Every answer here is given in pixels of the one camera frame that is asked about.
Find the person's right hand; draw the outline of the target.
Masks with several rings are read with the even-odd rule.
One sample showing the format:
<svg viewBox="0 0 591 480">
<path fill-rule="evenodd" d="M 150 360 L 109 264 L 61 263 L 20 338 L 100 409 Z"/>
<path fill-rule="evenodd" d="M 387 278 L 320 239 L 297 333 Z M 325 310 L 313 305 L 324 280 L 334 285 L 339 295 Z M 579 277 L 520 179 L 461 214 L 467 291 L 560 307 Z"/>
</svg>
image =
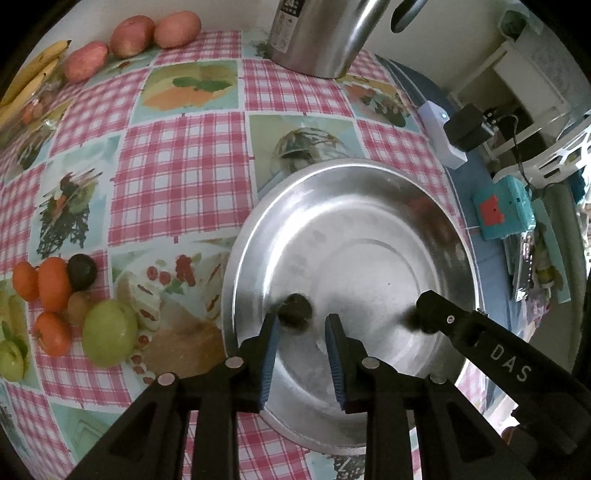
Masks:
<svg viewBox="0 0 591 480">
<path fill-rule="evenodd" d="M 502 431 L 501 438 L 505 441 L 506 444 L 510 444 L 511 439 L 516 431 L 516 426 L 507 427 Z"/>
</svg>

